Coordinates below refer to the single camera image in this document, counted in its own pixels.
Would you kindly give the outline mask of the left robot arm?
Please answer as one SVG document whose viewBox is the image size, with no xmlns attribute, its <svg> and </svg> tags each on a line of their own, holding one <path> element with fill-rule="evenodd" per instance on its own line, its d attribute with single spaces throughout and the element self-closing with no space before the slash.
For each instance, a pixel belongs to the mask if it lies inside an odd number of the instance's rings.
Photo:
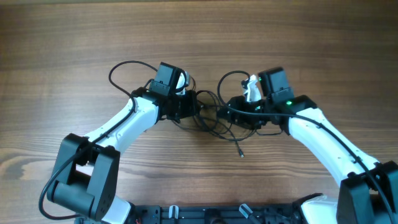
<svg viewBox="0 0 398 224">
<path fill-rule="evenodd" d="M 135 206 L 116 196 L 121 155 L 144 131 L 161 120 L 179 122 L 198 112 L 197 96 L 188 90 L 190 75 L 162 62 L 144 87 L 127 93 L 125 107 L 100 128 L 69 134 L 58 150 L 52 176 L 39 196 L 73 212 L 76 223 L 140 223 Z"/>
</svg>

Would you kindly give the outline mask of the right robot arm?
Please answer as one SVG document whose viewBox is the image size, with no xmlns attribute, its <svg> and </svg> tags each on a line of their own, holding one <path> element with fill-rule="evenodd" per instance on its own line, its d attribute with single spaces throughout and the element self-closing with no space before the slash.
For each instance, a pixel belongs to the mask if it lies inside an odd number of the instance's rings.
<svg viewBox="0 0 398 224">
<path fill-rule="evenodd" d="M 301 223 L 397 223 L 397 163 L 381 163 L 356 147 L 314 101 L 294 95 L 282 67 L 249 75 L 241 87 L 241 96 L 220 101 L 218 117 L 250 130 L 279 126 L 338 184 L 338 198 L 313 194 L 295 203 Z"/>
</svg>

